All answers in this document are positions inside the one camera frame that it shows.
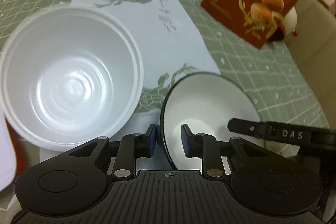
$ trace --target white plastic bowl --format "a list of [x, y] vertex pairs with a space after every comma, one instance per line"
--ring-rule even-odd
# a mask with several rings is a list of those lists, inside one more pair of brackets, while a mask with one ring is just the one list
[[13, 128], [66, 151], [127, 122], [143, 85], [140, 51], [113, 16], [67, 4], [24, 20], [0, 60], [0, 101]]

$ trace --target green tablecloth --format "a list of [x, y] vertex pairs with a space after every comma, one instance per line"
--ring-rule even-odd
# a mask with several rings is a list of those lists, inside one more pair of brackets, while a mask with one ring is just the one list
[[[70, 1], [0, 0], [0, 47], [16, 26], [34, 11]], [[319, 102], [283, 42], [267, 44], [258, 50], [209, 16], [200, 7], [202, 0], [179, 1], [202, 35], [221, 74], [237, 83], [248, 94], [262, 120], [328, 126]], [[181, 68], [175, 73], [177, 77], [166, 86], [158, 83], [156, 88], [144, 87], [136, 112], [160, 108], [169, 87], [179, 75], [188, 71], [187, 67]], [[168, 75], [162, 75], [159, 82], [165, 82], [167, 77]], [[29, 143], [23, 145], [25, 151], [29, 151], [29, 155], [24, 154], [24, 157], [30, 159], [30, 164], [37, 163], [37, 148]], [[2, 208], [5, 211], [11, 196], [12, 190], [9, 186], [0, 194], [0, 210]]]

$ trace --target bowl rim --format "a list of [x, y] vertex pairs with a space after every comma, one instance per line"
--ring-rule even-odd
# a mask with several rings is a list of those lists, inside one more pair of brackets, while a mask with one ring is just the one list
[[128, 50], [130, 51], [130, 54], [133, 56], [133, 67], [135, 68], [135, 80], [137, 81], [137, 84], [134, 85], [132, 89], [132, 94], [131, 97], [132, 100], [129, 100], [124, 111], [118, 117], [116, 120], [116, 124], [114, 127], [111, 128], [110, 134], [107, 137], [112, 137], [114, 134], [116, 134], [129, 120], [131, 115], [134, 113], [137, 104], [139, 102], [141, 93], [142, 93], [142, 88], [143, 88], [143, 80], [144, 80], [144, 68], [143, 68], [143, 62], [142, 62], [142, 56], [140, 49], [133, 38], [132, 34], [130, 31], [124, 26], [124, 24], [111, 15], [110, 13], [91, 7], [89, 5], [81, 5], [81, 4], [71, 4], [71, 3], [63, 3], [63, 4], [57, 4], [57, 5], [52, 5], [48, 7], [44, 7], [37, 12], [33, 13], [32, 15], [29, 15], [26, 17], [11, 33], [9, 38], [6, 40], [3, 50], [2, 50], [2, 55], [0, 58], [0, 104], [3, 109], [3, 112], [5, 114], [5, 117], [13, 127], [13, 129], [21, 135], [23, 138], [28, 140], [29, 142], [33, 143], [34, 145], [37, 145], [41, 148], [49, 149], [49, 150], [54, 150], [54, 151], [67, 151], [69, 149], [75, 148], [87, 141], [79, 141], [79, 142], [74, 142], [74, 143], [61, 143], [61, 142], [53, 142], [50, 140], [47, 140], [45, 138], [42, 138], [38, 136], [37, 134], [32, 134], [31, 132], [27, 131], [24, 126], [21, 125], [20, 121], [17, 119], [17, 117], [14, 115], [14, 110], [11, 107], [11, 104], [9, 102], [9, 99], [7, 97], [7, 91], [8, 87], [7, 85], [4, 84], [4, 79], [7, 76], [7, 69], [6, 66], [8, 65], [9, 61], [11, 60], [11, 56], [6, 56], [8, 54], [11, 54], [11, 46], [15, 43], [15, 39], [21, 32], [29, 25], [32, 24], [35, 20], [37, 20], [40, 16], [47, 15], [51, 12], [61, 10], [61, 9], [78, 9], [78, 10], [83, 10], [88, 13], [92, 13], [98, 17], [100, 17], [101, 22], [104, 23], [103, 21], [105, 20], [108, 22], [111, 26], [119, 32], [119, 35], [123, 35], [125, 39], [128, 42]]
[[173, 92], [173, 90], [176, 88], [176, 86], [178, 84], [180, 84], [181, 82], [183, 82], [185, 79], [192, 77], [192, 76], [196, 76], [196, 75], [212, 75], [212, 76], [216, 76], [219, 78], [223, 78], [225, 80], [227, 80], [228, 82], [232, 83], [234, 86], [236, 86], [239, 90], [241, 90], [243, 92], [243, 94], [249, 99], [249, 101], [251, 102], [251, 104], [253, 105], [253, 107], [255, 108], [258, 117], [261, 121], [261, 117], [260, 114], [258, 112], [257, 107], [255, 106], [255, 104], [253, 103], [252, 99], [247, 95], [247, 93], [235, 82], [233, 82], [231, 79], [229, 79], [226, 76], [223, 76], [221, 74], [217, 74], [214, 72], [209, 72], [209, 71], [198, 71], [198, 72], [192, 72], [190, 74], [187, 74], [186, 76], [182, 77], [180, 80], [178, 80], [173, 86], [172, 88], [168, 91], [165, 100], [163, 101], [162, 104], [162, 108], [161, 108], [161, 113], [160, 113], [160, 126], [159, 126], [159, 133], [160, 133], [160, 138], [161, 138], [161, 142], [162, 142], [162, 147], [163, 147], [163, 151], [164, 154], [169, 162], [169, 165], [172, 167], [173, 170], [178, 170], [169, 151], [168, 151], [168, 147], [167, 147], [167, 142], [166, 142], [166, 138], [165, 138], [165, 132], [164, 132], [164, 115], [165, 115], [165, 110], [166, 110], [166, 106], [167, 106], [167, 102], [170, 98], [171, 93]]

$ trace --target table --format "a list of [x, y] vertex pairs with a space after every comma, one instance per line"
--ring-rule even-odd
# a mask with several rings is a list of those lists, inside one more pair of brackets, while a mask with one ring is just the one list
[[[26, 16], [40, 8], [70, 1], [74, 0], [0, 0], [0, 47]], [[317, 127], [328, 126], [319, 102], [300, 74], [283, 42], [267, 44], [258, 50], [209, 16], [200, 7], [201, 1], [178, 0], [191, 20], [188, 26], [192, 33], [188, 37], [193, 37], [195, 40], [201, 38], [202, 43], [193, 44], [190, 41], [181, 40], [182, 48], [183, 45], [187, 45], [182, 50], [185, 54], [189, 54], [190, 58], [184, 63], [183, 57], [180, 56], [178, 59], [180, 65], [176, 68], [168, 67], [164, 71], [161, 66], [160, 70], [155, 68], [150, 71], [151, 63], [147, 64], [147, 67], [144, 64], [145, 83], [140, 102], [131, 120], [113, 139], [120, 139], [123, 135], [130, 133], [135, 126], [139, 128], [139, 132], [142, 132], [149, 123], [156, 122], [159, 109], [169, 88], [185, 74], [197, 70], [219, 72], [237, 83], [251, 98], [263, 121], [290, 122]], [[171, 24], [169, 17], [165, 15], [162, 15], [160, 21], [167, 25], [169, 32], [176, 27], [174, 22]], [[146, 54], [142, 46], [144, 45], [140, 45], [140, 50], [145, 60]], [[153, 54], [158, 58], [152, 62], [158, 64], [162, 56], [155, 50]], [[202, 63], [199, 58], [195, 58], [198, 55], [206, 56], [208, 63], [204, 66], [194, 65], [194, 63]], [[26, 158], [27, 166], [38, 163], [39, 149], [22, 140], [20, 136], [17, 138], [22, 144], [23, 157]], [[282, 151], [282, 154], [286, 155], [288, 149], [290, 146]], [[11, 186], [0, 193], [0, 222], [1, 210], [3, 212], [6, 210], [12, 195]]]

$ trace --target metal screw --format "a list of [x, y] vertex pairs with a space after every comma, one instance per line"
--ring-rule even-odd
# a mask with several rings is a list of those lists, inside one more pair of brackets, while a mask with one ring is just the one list
[[218, 178], [221, 177], [223, 175], [223, 171], [219, 170], [219, 169], [210, 169], [207, 171], [208, 176], [214, 177], [214, 178]]
[[116, 172], [114, 172], [114, 175], [118, 178], [125, 178], [128, 177], [131, 174], [131, 172], [127, 169], [119, 169]]

